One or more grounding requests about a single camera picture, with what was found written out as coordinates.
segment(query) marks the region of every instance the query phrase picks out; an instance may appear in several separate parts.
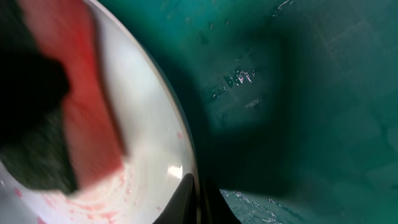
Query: red stain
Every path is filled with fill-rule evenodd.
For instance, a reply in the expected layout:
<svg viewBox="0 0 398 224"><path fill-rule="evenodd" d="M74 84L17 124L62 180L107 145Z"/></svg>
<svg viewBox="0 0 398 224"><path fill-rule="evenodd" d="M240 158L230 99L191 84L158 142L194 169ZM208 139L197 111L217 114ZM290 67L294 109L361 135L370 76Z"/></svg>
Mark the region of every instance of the red stain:
<svg viewBox="0 0 398 224"><path fill-rule="evenodd" d="M22 192L18 188L14 188L14 193L19 197L22 198Z"/></svg>
<svg viewBox="0 0 398 224"><path fill-rule="evenodd" d="M115 215L117 215L118 213L119 213L119 212L106 212L106 213L100 214L99 216L100 216L101 218L106 218L106 219L108 220L108 223L109 223L109 224L113 224L113 221L114 221L113 217L114 217Z"/></svg>
<svg viewBox="0 0 398 224"><path fill-rule="evenodd" d="M42 218L37 217L37 224L46 224Z"/></svg>

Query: pink residue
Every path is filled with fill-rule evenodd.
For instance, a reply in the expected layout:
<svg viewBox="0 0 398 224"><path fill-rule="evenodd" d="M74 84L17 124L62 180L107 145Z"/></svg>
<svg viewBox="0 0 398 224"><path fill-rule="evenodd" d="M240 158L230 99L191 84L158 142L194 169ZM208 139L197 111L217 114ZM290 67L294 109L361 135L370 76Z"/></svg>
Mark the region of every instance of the pink residue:
<svg viewBox="0 0 398 224"><path fill-rule="evenodd" d="M49 205L50 207L54 207L53 205L52 205L52 202L48 199L48 198L44 198L44 200L45 200L45 202L47 203L47 205Z"/></svg>
<svg viewBox="0 0 398 224"><path fill-rule="evenodd" d="M37 224L46 224L42 218L37 217Z"/></svg>
<svg viewBox="0 0 398 224"><path fill-rule="evenodd" d="M94 208L94 210L102 210L105 208L105 204L98 203L98 204L93 205L93 208Z"/></svg>
<svg viewBox="0 0 398 224"><path fill-rule="evenodd" d="M22 198L22 192L18 188L14 188L14 193L19 197Z"/></svg>
<svg viewBox="0 0 398 224"><path fill-rule="evenodd" d="M115 215L117 215L118 213L119 213L119 212L106 212L106 213L100 214L99 216L100 216L101 218L106 218L106 219L108 220L108 223L109 223L109 224L113 224L113 221L114 221L113 217L114 217Z"/></svg>
<svg viewBox="0 0 398 224"><path fill-rule="evenodd" d="M77 207L87 210L87 211L93 211L93 207L87 206L87 205L79 205L78 203L72 202L71 200L67 200L66 203L68 205L76 205Z"/></svg>

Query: wet surface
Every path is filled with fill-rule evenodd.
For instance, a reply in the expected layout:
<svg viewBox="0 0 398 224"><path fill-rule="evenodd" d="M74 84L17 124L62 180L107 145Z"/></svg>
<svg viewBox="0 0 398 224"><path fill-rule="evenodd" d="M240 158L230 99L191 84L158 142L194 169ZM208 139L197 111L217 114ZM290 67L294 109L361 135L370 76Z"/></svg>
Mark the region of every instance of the wet surface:
<svg viewBox="0 0 398 224"><path fill-rule="evenodd" d="M164 71L242 223L396 223L396 1L101 2Z"/></svg>

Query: white bowl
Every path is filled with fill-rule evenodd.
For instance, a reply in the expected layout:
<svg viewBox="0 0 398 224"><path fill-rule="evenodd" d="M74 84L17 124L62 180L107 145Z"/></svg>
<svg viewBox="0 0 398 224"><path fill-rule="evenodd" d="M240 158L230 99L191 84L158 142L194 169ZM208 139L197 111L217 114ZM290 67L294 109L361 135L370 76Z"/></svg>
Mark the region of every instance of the white bowl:
<svg viewBox="0 0 398 224"><path fill-rule="evenodd" d="M96 18L102 71L129 156L124 170L66 198L24 188L0 167L1 223L152 223L195 157L175 95L127 29L100 3Z"/></svg>

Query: teal sink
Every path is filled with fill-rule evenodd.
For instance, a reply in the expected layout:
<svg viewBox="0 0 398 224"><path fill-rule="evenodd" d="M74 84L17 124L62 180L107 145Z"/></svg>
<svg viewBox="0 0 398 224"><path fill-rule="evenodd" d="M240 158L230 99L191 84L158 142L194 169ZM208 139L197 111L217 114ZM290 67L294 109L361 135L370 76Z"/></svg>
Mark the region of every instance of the teal sink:
<svg viewBox="0 0 398 224"><path fill-rule="evenodd" d="M242 223L398 222L398 1L101 2Z"/></svg>

